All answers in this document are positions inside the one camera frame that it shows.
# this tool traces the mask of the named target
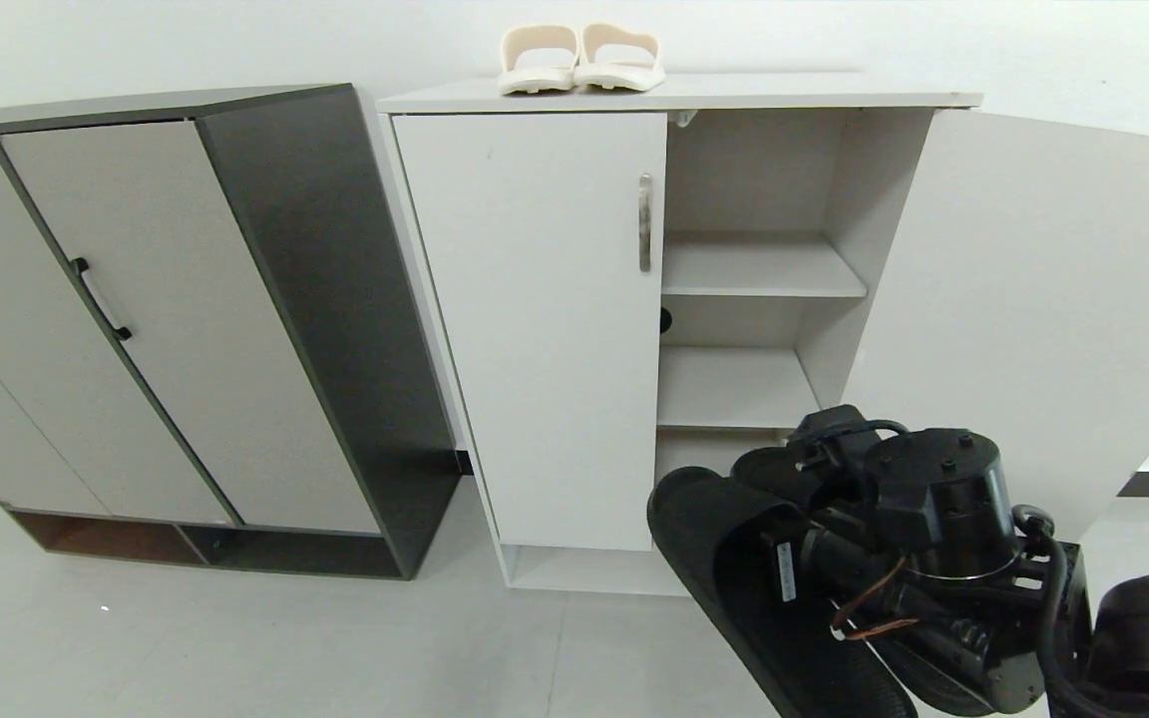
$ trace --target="open cabinet door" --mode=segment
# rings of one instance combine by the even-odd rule
[[[993,438],[1077,540],[1149,454],[1149,138],[940,110],[843,401]]]

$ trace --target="wooden bottom shelf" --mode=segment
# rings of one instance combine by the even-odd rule
[[[327,577],[402,577],[388,542],[379,535],[156,524],[31,510],[9,514],[41,548],[56,554]]]
[[[26,510],[13,510],[10,514],[38,545],[57,554],[186,563],[191,566],[203,564],[198,551],[171,524],[56,517]]]

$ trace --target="white slipper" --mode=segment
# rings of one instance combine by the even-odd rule
[[[641,47],[654,56],[653,60],[615,60],[597,63],[599,49],[607,45],[631,45]],[[658,40],[648,33],[633,33],[608,23],[594,23],[584,28],[584,48],[579,54],[579,65],[574,68],[574,85],[592,85],[615,90],[626,87],[645,92],[662,83],[662,61],[658,57]]]
[[[517,60],[530,49],[568,49],[569,64],[540,64],[518,68]],[[540,92],[574,87],[574,63],[578,63],[578,32],[570,26],[515,26],[499,44],[502,72],[499,74],[499,94],[510,92]]]

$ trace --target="shoe cabinet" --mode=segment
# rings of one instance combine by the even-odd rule
[[[458,479],[352,86],[0,109],[0,503],[44,547],[409,578]]]
[[[841,403],[976,427],[1089,525],[1149,453],[1149,138],[980,103],[865,72],[379,101],[510,586],[684,594],[656,478]]]

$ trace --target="floor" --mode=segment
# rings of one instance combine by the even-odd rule
[[[1149,500],[1085,545],[1094,596],[1149,572]],[[0,717],[20,715],[774,712],[692,601],[506,590],[466,480],[411,584],[52,556],[0,511]]]

